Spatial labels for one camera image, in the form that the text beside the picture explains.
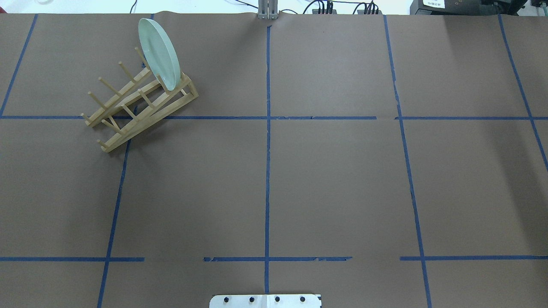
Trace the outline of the pale green plate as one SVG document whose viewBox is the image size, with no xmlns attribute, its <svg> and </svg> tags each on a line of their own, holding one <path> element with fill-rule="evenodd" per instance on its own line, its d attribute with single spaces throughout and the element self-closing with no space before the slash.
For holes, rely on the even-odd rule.
<svg viewBox="0 0 548 308">
<path fill-rule="evenodd" d="M 180 84 L 181 69 L 176 50 L 163 27 L 152 19 L 140 19 L 138 35 L 149 69 L 160 76 L 166 90 L 174 90 Z"/>
</svg>

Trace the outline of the wooden dish rack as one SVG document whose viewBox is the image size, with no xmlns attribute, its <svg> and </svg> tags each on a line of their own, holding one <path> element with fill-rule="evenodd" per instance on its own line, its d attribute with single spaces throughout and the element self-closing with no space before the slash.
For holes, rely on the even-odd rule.
<svg viewBox="0 0 548 308">
<path fill-rule="evenodd" d="M 141 72 L 133 76 L 120 61 L 118 64 L 128 76 L 129 82 L 121 89 L 116 89 L 104 78 L 98 78 L 104 86 L 113 91 L 113 95 L 103 103 L 92 92 L 88 92 L 98 104 L 98 109 L 90 116 L 80 114 L 88 127 L 94 128 L 103 124 L 115 132 L 115 135 L 106 142 L 97 140 L 106 153 L 115 150 L 199 96 L 194 82 L 184 73 L 177 79 L 178 83 L 173 90 L 167 89 L 167 83 L 159 75 L 144 84 L 153 72 L 143 52 L 138 47 L 135 51 L 145 65 Z"/>
</svg>

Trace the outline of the aluminium frame post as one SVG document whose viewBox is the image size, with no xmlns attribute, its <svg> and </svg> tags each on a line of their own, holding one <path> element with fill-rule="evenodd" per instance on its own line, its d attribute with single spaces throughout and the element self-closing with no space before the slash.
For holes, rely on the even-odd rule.
<svg viewBox="0 0 548 308">
<path fill-rule="evenodd" d="M 279 17 L 278 0 L 259 0 L 258 19 L 276 20 Z"/>
</svg>

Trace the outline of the metal base plate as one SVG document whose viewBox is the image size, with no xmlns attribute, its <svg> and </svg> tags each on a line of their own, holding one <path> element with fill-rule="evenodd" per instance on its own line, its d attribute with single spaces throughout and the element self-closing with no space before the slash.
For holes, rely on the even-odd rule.
<svg viewBox="0 0 548 308">
<path fill-rule="evenodd" d="M 213 296 L 210 308 L 321 308 L 316 294 L 233 294 Z"/>
</svg>

